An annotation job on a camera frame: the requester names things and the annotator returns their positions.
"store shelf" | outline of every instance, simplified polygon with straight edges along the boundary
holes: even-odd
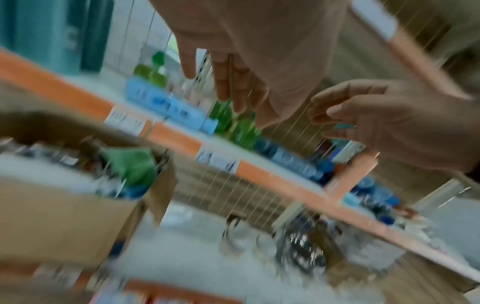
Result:
[[[106,79],[102,77],[103,74],[59,77],[13,53],[0,52],[0,78],[4,81],[100,121],[104,121],[114,107],[121,107],[132,115],[147,120],[140,136],[150,141],[190,157],[196,157],[201,147],[207,147],[238,161],[235,174],[239,177],[300,201],[313,210],[354,225],[480,282],[480,271],[340,204],[340,198],[376,165],[375,155],[359,155],[344,174],[340,174],[325,189],[321,189],[316,184],[223,140],[192,131],[165,120],[160,115],[153,115],[127,104],[123,92],[112,89],[116,86],[121,88],[121,77],[110,85],[105,84]]]

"green cap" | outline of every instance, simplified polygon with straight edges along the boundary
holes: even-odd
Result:
[[[164,52],[156,52],[155,55],[151,57],[151,61],[156,66],[163,66],[165,64],[165,53]]]

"green cloth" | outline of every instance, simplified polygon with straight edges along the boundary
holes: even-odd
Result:
[[[125,180],[125,187],[150,187],[157,178],[157,162],[149,148],[105,148],[102,156],[112,172]]]

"fingernail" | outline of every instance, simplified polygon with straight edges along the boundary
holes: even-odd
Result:
[[[326,114],[330,117],[335,117],[336,115],[338,115],[338,113],[340,113],[342,111],[342,104],[339,104],[339,105],[336,105],[336,106],[333,106],[333,107],[330,107],[326,110]]]

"cardboard box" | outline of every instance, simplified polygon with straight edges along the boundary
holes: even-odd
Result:
[[[95,135],[117,147],[149,146],[157,161],[167,157],[158,146],[107,126],[46,113],[0,113],[0,137],[23,144],[42,141],[86,151],[80,140]],[[147,209],[160,222],[176,185],[168,161],[140,201],[90,194],[0,179],[0,260],[69,262],[97,267],[112,247],[122,251]]]

